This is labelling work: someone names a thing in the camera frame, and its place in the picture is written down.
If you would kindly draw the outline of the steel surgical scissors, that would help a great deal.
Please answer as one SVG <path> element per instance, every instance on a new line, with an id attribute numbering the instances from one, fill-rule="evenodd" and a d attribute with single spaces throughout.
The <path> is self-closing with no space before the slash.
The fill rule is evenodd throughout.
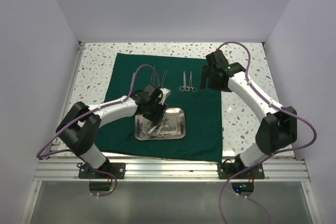
<path id="1" fill-rule="evenodd" d="M 193 75 L 191 71 L 190 71 L 190 78 L 189 78 L 189 83 L 187 86 L 187 91 L 192 91 L 194 93 L 197 92 L 197 88 L 193 86 Z"/>

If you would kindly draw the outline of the green surgical cloth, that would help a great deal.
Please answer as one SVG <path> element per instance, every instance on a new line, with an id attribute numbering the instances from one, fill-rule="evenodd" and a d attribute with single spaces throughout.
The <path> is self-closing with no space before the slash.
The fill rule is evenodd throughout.
<path id="1" fill-rule="evenodd" d="M 125 155 L 220 162 L 223 152 L 221 93 L 211 89 L 182 92 L 183 74 L 191 74 L 188 81 L 199 87 L 203 59 L 117 54 L 106 92 L 109 102 L 126 95 L 133 73 L 139 66 L 134 90 L 144 89 L 150 83 L 152 67 L 159 74 L 167 71 L 164 87 L 171 90 L 166 104 L 185 112 L 186 135 L 179 140 L 140 141 L 134 136 L 134 117 L 122 118 L 102 126 L 95 141 L 102 152 Z"/>

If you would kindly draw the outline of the steel hemostat clamp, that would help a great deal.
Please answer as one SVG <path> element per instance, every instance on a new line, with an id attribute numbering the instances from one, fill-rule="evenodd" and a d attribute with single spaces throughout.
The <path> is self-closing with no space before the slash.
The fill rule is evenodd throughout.
<path id="1" fill-rule="evenodd" d="M 186 73 L 185 73 L 185 71 L 183 71 L 183 85 L 180 86 L 180 91 L 182 91 L 182 92 L 188 92 L 189 91 L 189 89 L 186 85 Z"/>

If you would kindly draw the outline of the steel instrument tray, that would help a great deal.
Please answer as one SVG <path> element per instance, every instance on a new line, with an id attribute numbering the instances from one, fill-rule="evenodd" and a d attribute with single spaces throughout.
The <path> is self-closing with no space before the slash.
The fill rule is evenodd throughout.
<path id="1" fill-rule="evenodd" d="M 161 125 L 164 126 L 163 137 L 157 137 L 157 131 L 148 135 L 145 133 L 145 128 L 151 121 L 143 116 L 136 115 L 134 122 L 134 137 L 139 141 L 154 141 L 154 140 L 178 140 L 186 135 L 185 113 L 181 108 L 167 108 Z"/>

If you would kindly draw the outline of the steel forceps tweezers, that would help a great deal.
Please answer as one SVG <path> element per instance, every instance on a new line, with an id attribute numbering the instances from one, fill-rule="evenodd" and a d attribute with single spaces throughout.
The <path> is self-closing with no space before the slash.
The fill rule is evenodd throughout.
<path id="1" fill-rule="evenodd" d="M 151 84 L 154 84 L 154 82 L 155 82 L 155 67 L 156 66 L 154 66 L 154 70 L 152 71 L 152 75 L 151 75 L 151 79 L 150 79 Z"/>

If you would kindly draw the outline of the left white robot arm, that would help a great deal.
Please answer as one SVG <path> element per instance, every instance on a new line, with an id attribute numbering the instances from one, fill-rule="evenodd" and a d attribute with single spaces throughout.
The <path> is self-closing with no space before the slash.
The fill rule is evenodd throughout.
<path id="1" fill-rule="evenodd" d="M 101 127 L 122 118 L 140 115 L 158 124 L 166 110 L 165 100 L 171 94 L 167 88 L 149 84 L 119 99 L 96 105 L 75 103 L 56 129 L 56 136 L 78 158 L 82 159 L 97 178 L 109 172 L 109 160 L 95 145 Z"/>

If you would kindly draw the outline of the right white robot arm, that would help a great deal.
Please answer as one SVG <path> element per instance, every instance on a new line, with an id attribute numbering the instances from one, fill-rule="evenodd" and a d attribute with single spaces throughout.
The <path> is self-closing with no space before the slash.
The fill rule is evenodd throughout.
<path id="1" fill-rule="evenodd" d="M 296 115 L 297 112 L 291 106 L 285 108 L 275 102 L 252 80 L 247 80 L 246 69 L 237 62 L 230 64 L 222 51 L 210 53 L 206 60 L 200 88 L 235 93 L 260 122 L 255 142 L 238 154 L 232 165 L 224 166 L 228 172 L 246 178 L 252 173 L 253 164 L 297 140 L 297 119 L 287 114 Z"/>

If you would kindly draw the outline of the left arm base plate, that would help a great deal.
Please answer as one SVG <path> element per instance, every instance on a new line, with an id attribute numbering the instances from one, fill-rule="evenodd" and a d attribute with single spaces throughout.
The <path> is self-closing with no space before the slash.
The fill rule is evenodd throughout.
<path id="1" fill-rule="evenodd" d="M 78 177 L 80 179 L 105 179 L 112 178 L 111 174 L 116 179 L 124 179 L 126 164 L 125 163 L 106 163 L 100 168 L 91 168 L 87 163 L 78 163 Z"/>

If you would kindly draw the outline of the aluminium left rail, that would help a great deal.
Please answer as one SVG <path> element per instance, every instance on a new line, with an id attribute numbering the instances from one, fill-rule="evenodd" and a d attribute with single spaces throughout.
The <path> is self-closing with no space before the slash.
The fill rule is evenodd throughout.
<path id="1" fill-rule="evenodd" d="M 85 41 L 78 41 L 78 43 L 79 43 L 79 48 L 78 48 L 78 52 L 77 52 L 77 55 L 76 55 L 75 66 L 74 66 L 73 71 L 72 71 L 70 84 L 69 84 L 69 90 L 68 90 L 68 95 L 70 97 L 72 96 L 72 91 L 73 91 L 73 88 L 74 88 L 74 85 L 75 85 L 77 71 L 78 71 L 79 64 L 80 64 L 81 58 L 82 58 L 82 54 L 83 54 L 83 51 L 84 51 L 85 45 L 86 45 Z"/>

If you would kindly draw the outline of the aluminium rail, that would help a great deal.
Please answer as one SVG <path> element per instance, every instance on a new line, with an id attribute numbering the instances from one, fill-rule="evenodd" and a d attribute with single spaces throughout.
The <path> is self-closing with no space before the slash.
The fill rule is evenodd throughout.
<path id="1" fill-rule="evenodd" d="M 74 85 L 75 85 L 77 71 L 78 71 L 79 64 L 80 64 L 81 58 L 82 58 L 82 54 L 83 54 L 83 51 L 84 51 L 85 45 L 86 45 L 85 41 L 78 41 L 78 43 L 79 43 L 79 48 L 78 48 L 78 52 L 77 52 L 77 55 L 76 55 L 75 66 L 74 66 L 73 71 L 72 71 L 70 84 L 69 84 L 69 90 L 68 90 L 68 95 L 70 97 L 72 96 L 72 91 L 73 91 L 73 88 L 74 88 Z"/>
<path id="2" fill-rule="evenodd" d="M 39 161 L 35 181 L 79 180 L 80 160 L 56 157 Z M 218 165 L 214 162 L 153 159 L 135 156 L 110 156 L 111 163 L 120 163 L 119 172 L 125 182 L 218 182 Z M 310 176 L 304 161 L 269 159 L 254 171 L 249 180 L 255 182 L 308 182 Z"/>

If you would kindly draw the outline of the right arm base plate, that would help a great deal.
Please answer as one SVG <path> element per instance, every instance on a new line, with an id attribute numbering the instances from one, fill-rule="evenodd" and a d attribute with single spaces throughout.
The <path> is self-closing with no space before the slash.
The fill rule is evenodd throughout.
<path id="1" fill-rule="evenodd" d="M 232 162 L 217 163 L 217 173 L 219 179 L 229 179 L 233 175 L 237 174 L 234 179 L 264 179 L 264 169 L 262 164 L 249 168 L 242 172 L 245 168 L 238 167 Z"/>

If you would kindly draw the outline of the aluminium front rail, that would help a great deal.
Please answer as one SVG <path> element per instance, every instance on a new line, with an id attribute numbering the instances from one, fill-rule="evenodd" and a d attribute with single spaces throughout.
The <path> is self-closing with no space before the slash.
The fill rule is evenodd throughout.
<path id="1" fill-rule="evenodd" d="M 79 180 L 80 160 L 56 157 L 39 161 L 35 181 Z M 125 182 L 218 182 L 218 165 L 214 162 L 153 159 L 135 156 L 110 156 L 111 163 L 120 163 L 119 172 Z M 310 176 L 304 161 L 269 159 L 254 171 L 249 180 L 255 182 L 308 182 Z"/>

